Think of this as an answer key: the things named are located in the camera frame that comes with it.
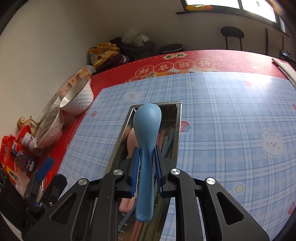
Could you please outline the blue spoon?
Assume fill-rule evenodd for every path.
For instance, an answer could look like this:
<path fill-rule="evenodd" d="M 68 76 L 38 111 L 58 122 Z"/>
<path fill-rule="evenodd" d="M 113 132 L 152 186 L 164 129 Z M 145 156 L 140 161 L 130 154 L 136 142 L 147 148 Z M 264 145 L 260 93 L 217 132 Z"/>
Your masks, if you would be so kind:
<path fill-rule="evenodd" d="M 158 105 L 146 103 L 140 106 L 133 118 L 133 128 L 139 148 L 140 175 L 137 193 L 136 219 L 151 220 L 154 212 L 154 148 L 156 146 L 162 112 Z"/>

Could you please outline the light green chopstick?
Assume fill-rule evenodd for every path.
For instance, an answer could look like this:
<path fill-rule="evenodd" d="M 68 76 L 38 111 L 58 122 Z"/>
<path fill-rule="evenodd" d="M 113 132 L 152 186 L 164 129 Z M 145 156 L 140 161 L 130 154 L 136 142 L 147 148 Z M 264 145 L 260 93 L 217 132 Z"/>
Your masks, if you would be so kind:
<path fill-rule="evenodd" d="M 159 148 L 163 157 L 171 159 L 174 144 L 175 129 L 171 128 L 167 136 L 164 130 L 161 130 L 159 137 Z M 163 199 L 158 192 L 157 180 L 154 181 L 154 214 L 151 221 L 146 222 L 142 226 L 142 230 L 138 240 L 160 240 L 167 212 L 170 205 L 170 198 Z"/>

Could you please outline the stainless steel utensil tray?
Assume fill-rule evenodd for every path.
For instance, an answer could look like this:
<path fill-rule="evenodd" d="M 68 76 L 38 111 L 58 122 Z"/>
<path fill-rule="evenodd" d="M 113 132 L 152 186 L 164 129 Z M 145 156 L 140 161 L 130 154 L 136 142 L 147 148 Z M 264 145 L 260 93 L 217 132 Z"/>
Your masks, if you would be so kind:
<path fill-rule="evenodd" d="M 182 102 L 135 104 L 124 114 L 109 171 L 122 170 L 129 190 L 120 198 L 118 238 L 120 240 L 158 240 L 166 219 L 169 199 L 160 192 L 168 185 L 168 167 L 177 162 L 181 130 Z"/>

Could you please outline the red snack bag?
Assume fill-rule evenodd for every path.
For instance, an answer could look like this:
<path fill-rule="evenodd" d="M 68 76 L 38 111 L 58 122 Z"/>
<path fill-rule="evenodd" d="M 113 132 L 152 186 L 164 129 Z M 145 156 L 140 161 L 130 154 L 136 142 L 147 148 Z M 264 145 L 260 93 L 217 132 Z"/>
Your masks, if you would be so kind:
<path fill-rule="evenodd" d="M 3 136 L 1 141 L 1 165 L 13 185 L 26 186 L 36 167 L 36 156 L 22 144 L 25 135 L 30 133 L 29 126 L 25 126 L 16 137 Z"/>

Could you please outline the plastic-wrapped pink bowl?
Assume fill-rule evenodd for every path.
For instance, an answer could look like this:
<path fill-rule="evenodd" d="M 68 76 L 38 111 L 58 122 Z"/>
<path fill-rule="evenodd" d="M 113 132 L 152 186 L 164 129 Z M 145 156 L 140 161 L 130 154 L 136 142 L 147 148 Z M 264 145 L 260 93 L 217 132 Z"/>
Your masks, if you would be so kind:
<path fill-rule="evenodd" d="M 38 119 L 38 130 L 34 140 L 35 149 L 47 148 L 60 138 L 64 125 L 64 116 L 60 109 L 61 99 L 58 95 L 47 103 Z"/>

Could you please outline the blue plaid placemat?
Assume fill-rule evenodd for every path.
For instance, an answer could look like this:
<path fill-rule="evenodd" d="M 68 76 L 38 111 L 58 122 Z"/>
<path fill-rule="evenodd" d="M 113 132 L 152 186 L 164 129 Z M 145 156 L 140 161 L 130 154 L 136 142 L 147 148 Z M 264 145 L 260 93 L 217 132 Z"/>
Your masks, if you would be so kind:
<path fill-rule="evenodd" d="M 177 167 L 215 178 L 275 238 L 295 208 L 295 88 L 286 79 L 199 72 L 104 89 L 59 168 L 68 186 L 104 176 L 132 105 L 168 101 L 182 102 Z"/>

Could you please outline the white diamond-pattern bowl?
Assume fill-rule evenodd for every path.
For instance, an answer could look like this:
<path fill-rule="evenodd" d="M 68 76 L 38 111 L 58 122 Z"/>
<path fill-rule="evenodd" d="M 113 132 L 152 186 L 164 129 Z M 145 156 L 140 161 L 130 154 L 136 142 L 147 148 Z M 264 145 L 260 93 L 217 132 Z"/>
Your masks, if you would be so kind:
<path fill-rule="evenodd" d="M 92 104 L 94 94 L 90 86 L 90 78 L 81 80 L 63 97 L 60 109 L 72 115 L 85 112 Z"/>

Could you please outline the small black stool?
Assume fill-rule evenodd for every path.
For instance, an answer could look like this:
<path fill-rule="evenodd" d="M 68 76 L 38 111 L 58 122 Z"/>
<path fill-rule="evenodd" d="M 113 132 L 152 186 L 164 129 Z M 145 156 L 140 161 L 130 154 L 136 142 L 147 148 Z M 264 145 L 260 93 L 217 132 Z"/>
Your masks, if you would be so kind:
<path fill-rule="evenodd" d="M 170 54 L 175 52 L 183 51 L 184 47 L 182 44 L 169 44 L 159 48 L 159 54 Z"/>

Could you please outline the yellow clothes pile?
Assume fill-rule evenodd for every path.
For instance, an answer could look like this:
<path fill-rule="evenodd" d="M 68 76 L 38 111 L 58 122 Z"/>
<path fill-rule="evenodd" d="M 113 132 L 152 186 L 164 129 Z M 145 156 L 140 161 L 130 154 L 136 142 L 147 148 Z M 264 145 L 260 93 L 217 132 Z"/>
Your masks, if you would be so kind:
<path fill-rule="evenodd" d="M 90 62 L 96 72 L 102 72 L 117 67 L 124 62 L 120 49 L 111 42 L 99 43 L 88 51 Z"/>

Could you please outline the red tablecloth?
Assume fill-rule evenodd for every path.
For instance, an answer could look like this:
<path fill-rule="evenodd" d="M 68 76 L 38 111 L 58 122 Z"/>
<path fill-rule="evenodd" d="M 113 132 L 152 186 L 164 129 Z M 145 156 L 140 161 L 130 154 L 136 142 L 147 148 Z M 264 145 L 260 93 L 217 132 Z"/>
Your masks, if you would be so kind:
<path fill-rule="evenodd" d="M 288 76 L 276 64 L 280 58 L 234 50 L 195 50 L 133 61 L 91 77 L 95 97 L 107 87 L 144 78 L 201 72 L 244 72 L 279 78 Z"/>

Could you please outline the white plastic bag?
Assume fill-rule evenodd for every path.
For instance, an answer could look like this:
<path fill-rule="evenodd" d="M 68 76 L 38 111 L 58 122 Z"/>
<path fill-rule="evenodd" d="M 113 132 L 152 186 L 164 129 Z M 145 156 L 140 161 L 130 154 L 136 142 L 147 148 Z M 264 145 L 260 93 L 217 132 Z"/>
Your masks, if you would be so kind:
<path fill-rule="evenodd" d="M 133 45 L 136 47 L 142 47 L 145 43 L 149 42 L 150 39 L 148 36 L 142 33 L 142 29 L 138 27 L 130 28 L 125 32 L 121 38 L 123 44 Z"/>

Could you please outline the black round stool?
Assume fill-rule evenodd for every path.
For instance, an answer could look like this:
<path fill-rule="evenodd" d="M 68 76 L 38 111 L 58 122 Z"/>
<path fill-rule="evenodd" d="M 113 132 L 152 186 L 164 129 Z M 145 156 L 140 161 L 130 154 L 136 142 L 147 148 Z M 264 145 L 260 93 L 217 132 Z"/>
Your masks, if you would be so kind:
<path fill-rule="evenodd" d="M 228 37 L 233 37 L 233 38 L 239 39 L 240 50 L 243 51 L 242 39 L 244 38 L 244 33 L 242 30 L 240 30 L 239 28 L 236 28 L 236 27 L 226 26 L 226 27 L 221 28 L 220 32 L 225 38 L 226 50 L 229 50 Z"/>

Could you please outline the wrapped chopsticks packet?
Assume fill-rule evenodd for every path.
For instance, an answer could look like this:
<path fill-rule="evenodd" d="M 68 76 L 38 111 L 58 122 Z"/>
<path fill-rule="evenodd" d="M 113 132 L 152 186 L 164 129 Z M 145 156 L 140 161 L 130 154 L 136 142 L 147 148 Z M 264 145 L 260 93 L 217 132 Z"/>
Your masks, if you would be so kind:
<path fill-rule="evenodd" d="M 283 62 L 281 60 L 278 60 L 276 58 L 272 58 L 272 61 L 275 65 L 278 66 L 278 68 L 281 70 L 282 73 L 288 78 L 288 80 L 291 82 L 294 88 L 296 88 L 296 72 L 292 68 L 292 66 L 286 62 Z"/>

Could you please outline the yellow toy on sill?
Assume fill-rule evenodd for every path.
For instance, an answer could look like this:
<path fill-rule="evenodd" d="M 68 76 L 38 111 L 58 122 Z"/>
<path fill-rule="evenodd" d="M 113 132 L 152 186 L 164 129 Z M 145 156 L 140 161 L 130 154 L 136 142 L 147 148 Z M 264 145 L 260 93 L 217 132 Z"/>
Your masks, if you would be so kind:
<path fill-rule="evenodd" d="M 187 5 L 185 9 L 187 11 L 211 11 L 213 7 L 211 5 Z"/>

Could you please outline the window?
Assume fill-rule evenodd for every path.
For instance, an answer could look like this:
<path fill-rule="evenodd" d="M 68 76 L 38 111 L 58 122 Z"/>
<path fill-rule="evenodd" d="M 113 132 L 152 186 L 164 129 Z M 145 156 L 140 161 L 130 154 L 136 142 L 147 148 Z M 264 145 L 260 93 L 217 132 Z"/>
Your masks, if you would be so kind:
<path fill-rule="evenodd" d="M 190 13 L 197 11 L 187 11 L 185 8 L 187 5 L 211 5 L 213 9 L 211 11 L 217 14 L 228 14 L 242 16 L 258 22 L 262 22 L 269 25 L 280 32 L 286 33 L 287 27 L 285 26 L 283 17 L 281 17 L 275 9 L 272 7 L 269 1 L 184 1 L 180 0 L 183 7 L 182 13 Z"/>

